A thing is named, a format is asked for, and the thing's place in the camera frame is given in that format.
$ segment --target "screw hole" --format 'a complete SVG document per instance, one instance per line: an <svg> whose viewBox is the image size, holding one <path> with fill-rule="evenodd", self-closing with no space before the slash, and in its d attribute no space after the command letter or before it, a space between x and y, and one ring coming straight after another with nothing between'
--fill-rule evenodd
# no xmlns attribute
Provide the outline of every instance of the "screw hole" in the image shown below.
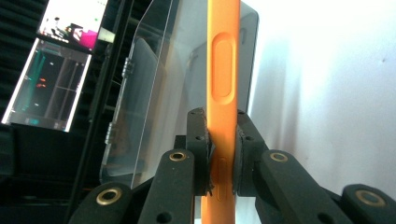
<svg viewBox="0 0 396 224"><path fill-rule="evenodd" d="M334 221L332 220L332 217L327 214L324 214L324 213L319 213L318 219L321 223L325 223L325 224L333 224L334 223Z"/></svg>
<svg viewBox="0 0 396 224"><path fill-rule="evenodd" d="M157 216L158 223L169 223L170 221L172 221L172 216L167 212L160 213Z"/></svg>
<svg viewBox="0 0 396 224"><path fill-rule="evenodd" d="M288 157L286 155L278 152L271 153L270 157L274 161L286 162L288 160Z"/></svg>
<svg viewBox="0 0 396 224"><path fill-rule="evenodd" d="M171 161L184 161L186 158L186 154L182 152L175 152L169 156L169 159L171 159Z"/></svg>
<svg viewBox="0 0 396 224"><path fill-rule="evenodd" d="M100 205L109 205L118 201L121 194L122 190L119 188L105 189L98 194L96 202Z"/></svg>
<svg viewBox="0 0 396 224"><path fill-rule="evenodd" d="M113 192L113 191L110 191L110 192L107 192L107 193L105 193L104 195L103 195L103 198L105 199L105 200L111 200L111 199L113 199L114 197L116 197L116 193L115 192Z"/></svg>
<svg viewBox="0 0 396 224"><path fill-rule="evenodd" d="M361 202L373 207L383 207L387 204L381 196L369 190L360 189L355 194Z"/></svg>

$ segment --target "orange phone case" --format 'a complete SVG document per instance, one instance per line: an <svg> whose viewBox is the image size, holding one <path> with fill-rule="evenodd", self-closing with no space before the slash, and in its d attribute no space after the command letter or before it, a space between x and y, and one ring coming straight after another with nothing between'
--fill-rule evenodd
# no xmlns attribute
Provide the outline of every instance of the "orange phone case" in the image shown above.
<svg viewBox="0 0 396 224"><path fill-rule="evenodd" d="M233 157L237 113L239 0L208 0L207 129L216 146L213 196L202 197L203 224L235 223Z"/></svg>

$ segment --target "transparent plastic panel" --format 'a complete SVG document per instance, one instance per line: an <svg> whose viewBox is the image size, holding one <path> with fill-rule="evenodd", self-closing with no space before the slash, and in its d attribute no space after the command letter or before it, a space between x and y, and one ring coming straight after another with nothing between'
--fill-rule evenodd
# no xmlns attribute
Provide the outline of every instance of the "transparent plastic panel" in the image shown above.
<svg viewBox="0 0 396 224"><path fill-rule="evenodd" d="M247 110L258 25L241 3L238 107ZM185 134L187 112L205 106L206 1L154 0L139 23L107 136L102 183L131 188L155 175L161 155Z"/></svg>

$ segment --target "computer monitor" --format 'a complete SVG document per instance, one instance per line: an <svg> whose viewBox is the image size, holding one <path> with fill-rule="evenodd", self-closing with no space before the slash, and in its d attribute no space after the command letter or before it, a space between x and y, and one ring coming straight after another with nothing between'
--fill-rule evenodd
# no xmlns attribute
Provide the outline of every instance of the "computer monitor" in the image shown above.
<svg viewBox="0 0 396 224"><path fill-rule="evenodd" d="M93 50L107 0L50 0L39 38L85 52Z"/></svg>
<svg viewBox="0 0 396 224"><path fill-rule="evenodd" d="M69 132L91 54L36 39L2 123Z"/></svg>

